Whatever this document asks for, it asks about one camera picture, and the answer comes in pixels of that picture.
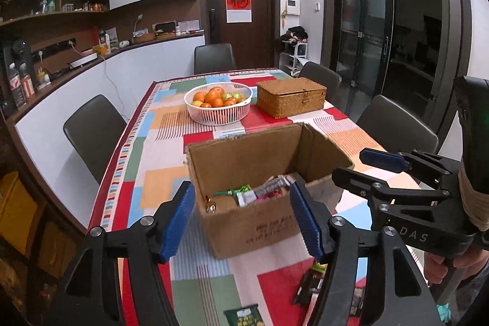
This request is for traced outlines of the person right hand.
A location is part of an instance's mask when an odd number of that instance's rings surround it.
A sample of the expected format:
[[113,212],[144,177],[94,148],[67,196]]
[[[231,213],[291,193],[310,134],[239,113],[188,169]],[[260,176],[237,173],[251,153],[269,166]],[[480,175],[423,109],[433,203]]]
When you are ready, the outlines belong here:
[[447,260],[443,256],[424,253],[424,277],[430,283],[439,285],[448,273],[448,264],[456,269],[464,270],[463,279],[478,274],[488,262],[488,251],[478,247],[470,247],[461,256]]

